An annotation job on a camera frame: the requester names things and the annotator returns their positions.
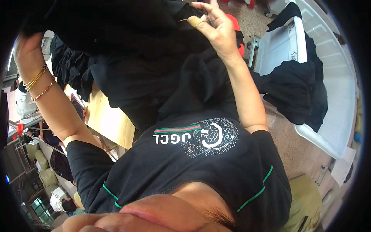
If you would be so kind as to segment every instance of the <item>short sleeve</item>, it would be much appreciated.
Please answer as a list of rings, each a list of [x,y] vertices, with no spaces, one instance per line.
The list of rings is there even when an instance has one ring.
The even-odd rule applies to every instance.
[[[99,178],[109,173],[114,162],[101,148],[82,141],[70,142],[67,156],[81,202],[87,208],[89,193]]]
[[[255,131],[252,135],[258,144],[262,160],[267,161],[268,167],[265,168],[268,168],[269,170],[272,165],[279,179],[283,181],[286,187],[289,187],[290,185],[286,176],[285,168],[283,167],[281,157],[278,154],[276,145],[270,133],[268,131],[260,130]]]
[[[264,175],[265,204],[267,211],[267,224],[271,228],[281,228],[289,219],[291,208],[291,189],[285,173],[281,158],[268,131],[255,131],[252,133],[257,143],[262,160]]]

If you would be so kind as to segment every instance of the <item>smartphone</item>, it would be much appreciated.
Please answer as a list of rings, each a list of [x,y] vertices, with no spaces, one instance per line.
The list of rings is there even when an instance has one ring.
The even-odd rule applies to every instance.
[[[71,102],[73,104],[73,107],[79,114],[81,120],[85,123],[85,109],[84,107],[80,104],[80,102],[77,100],[74,94],[71,94]]]

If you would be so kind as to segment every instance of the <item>gold bangle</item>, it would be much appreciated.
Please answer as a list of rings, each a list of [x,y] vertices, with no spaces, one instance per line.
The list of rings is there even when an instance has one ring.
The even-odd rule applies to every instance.
[[[36,101],[39,98],[41,98],[46,93],[46,91],[48,91],[50,89],[50,87],[52,87],[54,85],[54,82],[55,82],[55,76],[53,76],[52,82],[50,83],[50,85],[48,87],[46,87],[46,89],[44,90],[44,92],[42,92],[39,96],[37,96],[35,98],[31,97],[31,100],[32,101]]]
[[[26,90],[27,90],[27,91],[29,91],[29,90],[33,87],[33,85],[36,83],[36,81],[41,77],[41,75],[43,75],[43,74],[46,72],[46,69],[47,69],[47,66],[44,65],[44,66],[40,69],[40,71],[39,71],[39,73],[36,75],[36,77],[34,77],[34,78],[33,78],[30,82],[28,82],[27,84],[24,84],[24,83],[23,83],[23,86],[26,87]]]

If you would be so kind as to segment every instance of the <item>red and green stripe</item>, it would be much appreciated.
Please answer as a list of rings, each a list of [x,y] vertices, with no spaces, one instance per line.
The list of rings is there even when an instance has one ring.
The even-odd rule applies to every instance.
[[[187,127],[172,127],[172,128],[161,128],[156,129],[155,134],[163,134],[163,133],[182,133],[187,131],[194,131],[194,130],[200,130],[201,126],[199,124],[187,126]]]

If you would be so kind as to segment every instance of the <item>wooden table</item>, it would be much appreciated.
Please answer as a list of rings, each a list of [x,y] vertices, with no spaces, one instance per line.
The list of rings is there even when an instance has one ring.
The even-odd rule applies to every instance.
[[[76,94],[69,85],[66,95]],[[111,108],[106,95],[93,83],[89,102],[86,103],[85,124],[112,142],[130,149],[133,144],[135,127],[120,108]]]

